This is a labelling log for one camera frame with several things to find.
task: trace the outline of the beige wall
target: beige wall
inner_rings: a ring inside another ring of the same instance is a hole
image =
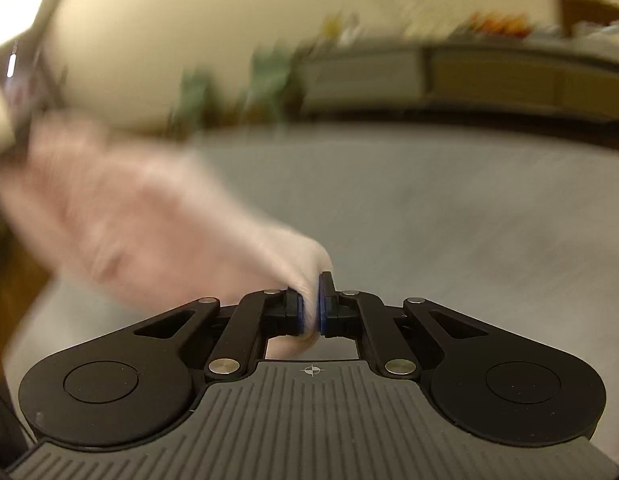
[[[232,100],[257,44],[282,39],[293,46],[334,10],[387,26],[410,8],[422,22],[443,17],[448,25],[477,9],[554,18],[552,0],[62,0],[46,46],[56,74],[68,67],[71,103],[115,124],[145,123],[166,116],[183,67],[212,67]]]

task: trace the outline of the blurry pink cloth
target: blurry pink cloth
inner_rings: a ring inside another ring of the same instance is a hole
[[[323,247],[238,203],[197,152],[109,139],[94,121],[49,114],[33,124],[26,158],[0,160],[0,209],[32,253],[148,314],[291,286],[305,335],[270,341],[267,355],[310,346],[318,274],[331,269]]]

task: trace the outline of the ridged surface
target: ridged surface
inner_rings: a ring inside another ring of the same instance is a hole
[[[133,449],[42,444],[18,480],[606,480],[619,468],[585,438],[540,449],[486,442],[442,418],[416,383],[366,362],[260,363],[211,386],[186,421]]]

